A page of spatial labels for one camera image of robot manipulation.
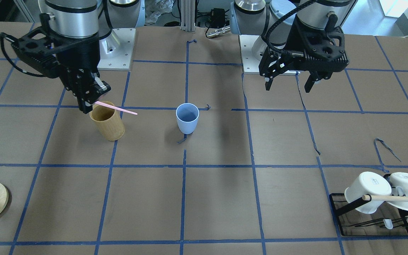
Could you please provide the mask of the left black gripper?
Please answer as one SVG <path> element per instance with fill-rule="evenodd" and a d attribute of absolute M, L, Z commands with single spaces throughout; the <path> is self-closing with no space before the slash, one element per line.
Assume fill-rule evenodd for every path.
<path fill-rule="evenodd" d="M 298 71 L 286 70 L 285 64 L 279 60 L 278 53 L 267 47 L 259 51 L 259 75 L 265 78 L 265 88 L 270 91 L 273 79 L 279 75 L 298 75 Z M 318 74 L 310 74 L 305 82 L 304 89 L 309 93 L 314 84 L 321 80 Z"/>

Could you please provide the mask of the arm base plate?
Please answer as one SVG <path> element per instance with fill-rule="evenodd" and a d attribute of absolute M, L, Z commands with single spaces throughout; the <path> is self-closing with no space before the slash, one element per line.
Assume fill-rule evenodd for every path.
<path fill-rule="evenodd" d="M 259 75 L 259 63 L 267 45 L 259 35 L 239 35 L 244 74 Z"/>
<path fill-rule="evenodd" d="M 99 70 L 130 71 L 134 53 L 136 29 L 113 29 L 106 38 L 100 39 Z"/>

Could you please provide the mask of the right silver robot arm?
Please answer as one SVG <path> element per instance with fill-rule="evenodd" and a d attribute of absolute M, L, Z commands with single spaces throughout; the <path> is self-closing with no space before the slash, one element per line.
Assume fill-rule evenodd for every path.
<path fill-rule="evenodd" d="M 129 70 L 135 28 L 145 24 L 143 0 L 40 0 L 58 77 L 87 114 L 108 93 L 99 70 Z"/>

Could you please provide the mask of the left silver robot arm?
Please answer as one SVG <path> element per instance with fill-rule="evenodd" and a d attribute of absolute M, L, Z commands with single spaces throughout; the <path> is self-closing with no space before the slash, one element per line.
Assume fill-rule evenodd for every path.
<path fill-rule="evenodd" d="M 266 47 L 259 75 L 270 90 L 287 71 L 308 71 L 305 92 L 343 71 L 350 60 L 341 28 L 353 0 L 236 0 L 230 8 L 231 33 L 260 36 Z"/>

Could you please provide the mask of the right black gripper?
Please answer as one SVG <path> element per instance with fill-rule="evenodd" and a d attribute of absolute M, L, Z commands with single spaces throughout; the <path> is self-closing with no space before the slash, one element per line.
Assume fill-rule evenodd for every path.
<path fill-rule="evenodd" d="M 60 79 L 66 90 L 76 97 L 78 107 L 84 114 L 92 111 L 92 105 L 111 91 L 110 85 L 100 79 L 99 36 L 76 39 L 75 47 L 60 53 Z"/>

